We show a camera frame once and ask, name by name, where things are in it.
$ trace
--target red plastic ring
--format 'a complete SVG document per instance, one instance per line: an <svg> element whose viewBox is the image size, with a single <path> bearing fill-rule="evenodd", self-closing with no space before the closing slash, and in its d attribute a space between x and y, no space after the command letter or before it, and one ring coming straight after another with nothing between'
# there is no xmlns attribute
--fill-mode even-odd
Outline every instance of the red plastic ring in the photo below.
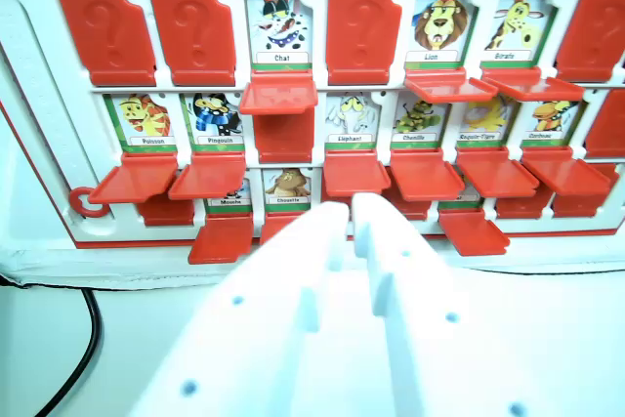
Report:
<svg viewBox="0 0 625 417"><path fill-rule="evenodd" d="M102 209L91 210L82 205L82 200L80 199L81 195L89 195L91 194L93 188L76 188L72 189L69 193L69 205L74 211L78 212L83 217L91 217L93 219L97 219L99 217L103 217L108 212L110 212L110 207L108 204L102 204Z"/></svg>

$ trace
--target name label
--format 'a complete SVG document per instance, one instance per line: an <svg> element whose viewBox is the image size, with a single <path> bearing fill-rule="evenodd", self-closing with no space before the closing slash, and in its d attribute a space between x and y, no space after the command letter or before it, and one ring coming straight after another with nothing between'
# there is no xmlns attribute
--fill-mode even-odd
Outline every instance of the name label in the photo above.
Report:
<svg viewBox="0 0 625 417"><path fill-rule="evenodd" d="M531 59L532 51L528 49L516 50L516 51L484 51L483 61L529 61Z"/></svg>
<svg viewBox="0 0 625 417"><path fill-rule="evenodd" d="M393 134L393 142L435 142L437 138L438 134L435 133Z"/></svg>
<svg viewBox="0 0 625 417"><path fill-rule="evenodd" d="M309 63L309 53L303 51L256 53L256 63Z"/></svg>
<svg viewBox="0 0 625 417"><path fill-rule="evenodd" d="M408 51L407 63L453 63L458 61L458 51Z"/></svg>
<svg viewBox="0 0 625 417"><path fill-rule="evenodd" d="M301 204L310 202L307 197L268 197L268 204Z"/></svg>
<svg viewBox="0 0 625 417"><path fill-rule="evenodd" d="M224 207L227 205L252 205L251 199L211 199L211 207Z"/></svg>
<svg viewBox="0 0 625 417"><path fill-rule="evenodd" d="M460 141L496 141L501 138L500 132L463 132Z"/></svg>
<svg viewBox="0 0 625 417"><path fill-rule="evenodd" d="M176 139L174 136L167 137L131 137L131 146L174 146Z"/></svg>
<svg viewBox="0 0 625 417"><path fill-rule="evenodd" d="M219 146L223 144L243 144L241 136L198 136L199 146Z"/></svg>
<svg viewBox="0 0 625 417"><path fill-rule="evenodd" d="M563 139L564 132L562 131L553 131L553 132L527 131L525 133L525 138L529 141L550 141L550 140L556 140L556 139Z"/></svg>
<svg viewBox="0 0 625 417"><path fill-rule="evenodd" d="M358 142L373 142L371 134L331 134L328 142L333 144L351 144Z"/></svg>

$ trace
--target cartoon animal card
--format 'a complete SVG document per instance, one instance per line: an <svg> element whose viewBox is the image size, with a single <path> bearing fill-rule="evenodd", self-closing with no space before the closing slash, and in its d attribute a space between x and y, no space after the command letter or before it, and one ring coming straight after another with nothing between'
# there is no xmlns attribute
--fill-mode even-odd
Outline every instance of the cartoon animal card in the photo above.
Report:
<svg viewBox="0 0 625 417"><path fill-rule="evenodd" d="M169 111L158 95L104 95L121 148L127 152L176 151Z"/></svg>
<svg viewBox="0 0 625 417"><path fill-rule="evenodd" d="M252 68L311 68L313 11L300 0L245 0Z"/></svg>
<svg viewBox="0 0 625 417"><path fill-rule="evenodd" d="M381 108L370 94L329 94L325 109L326 149L375 148Z"/></svg>
<svg viewBox="0 0 625 417"><path fill-rule="evenodd" d="M241 188L229 192L221 199L205 199L208 214L238 214L252 212L252 196L249 180L243 180Z"/></svg>
<svg viewBox="0 0 625 417"><path fill-rule="evenodd" d="M478 190L471 183L469 178L467 178L460 168L457 166L454 167L460 178L462 178L463 183L465 184L464 190L458 194L458 197L455 200L442 200L438 203L439 209L465 209L465 208L476 208L480 207L482 203L482 198L479 195Z"/></svg>
<svg viewBox="0 0 625 417"><path fill-rule="evenodd" d="M263 170L265 210L300 212L311 208L312 170L282 168Z"/></svg>
<svg viewBox="0 0 625 417"><path fill-rule="evenodd" d="M474 11L469 0L416 0L406 69L461 66Z"/></svg>
<svg viewBox="0 0 625 417"><path fill-rule="evenodd" d="M457 146L502 146L518 106L518 102L502 95L488 102L467 103Z"/></svg>
<svg viewBox="0 0 625 417"><path fill-rule="evenodd" d="M536 65L555 13L556 9L547 0L500 0L481 65Z"/></svg>
<svg viewBox="0 0 625 417"><path fill-rule="evenodd" d="M238 104L223 93L180 94L193 151L243 151L243 127Z"/></svg>
<svg viewBox="0 0 625 417"><path fill-rule="evenodd" d="M565 146L583 106L580 102L536 102L521 146Z"/></svg>
<svg viewBox="0 0 625 417"><path fill-rule="evenodd" d="M410 92L399 94L391 148L436 148L449 104L430 104Z"/></svg>

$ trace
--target black cable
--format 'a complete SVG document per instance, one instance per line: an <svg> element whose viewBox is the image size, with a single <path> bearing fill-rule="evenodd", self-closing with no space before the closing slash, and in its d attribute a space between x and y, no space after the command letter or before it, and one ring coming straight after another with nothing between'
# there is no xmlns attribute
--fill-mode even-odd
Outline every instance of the black cable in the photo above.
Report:
<svg viewBox="0 0 625 417"><path fill-rule="evenodd" d="M87 303L89 316L91 317L91 337L89 338L89 345L87 346L85 354L82 355L82 358L76 365L76 368L74 368L74 371L71 375L69 375L69 378L67 378L52 399L50 399L48 403L44 405L39 412L37 412L35 417L45 417L50 414L59 402L67 396L67 393L69 393L69 390L71 390L71 388L76 384L76 381L78 381L78 378L80 378L82 373L85 371L85 368L87 368L87 365L98 348L100 336L102 335L102 317L100 316L98 302L96 302L93 290L89 288L81 288L80 290L82 291L83 297L85 297L85 303Z"/></svg>

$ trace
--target cartoon penguin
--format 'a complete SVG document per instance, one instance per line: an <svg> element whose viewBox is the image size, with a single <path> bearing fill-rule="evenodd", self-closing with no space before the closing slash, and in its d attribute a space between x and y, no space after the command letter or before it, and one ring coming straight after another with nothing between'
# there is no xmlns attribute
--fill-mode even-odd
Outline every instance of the cartoon penguin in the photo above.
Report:
<svg viewBox="0 0 625 417"><path fill-rule="evenodd" d="M196 93L192 105L193 114L197 117L195 128L206 131L209 124L214 124L220 136L229 136L231 132L240 134L241 131L237 128L241 119L237 112L230 111L228 104L223 93L210 94L206 98L201 93Z"/></svg>

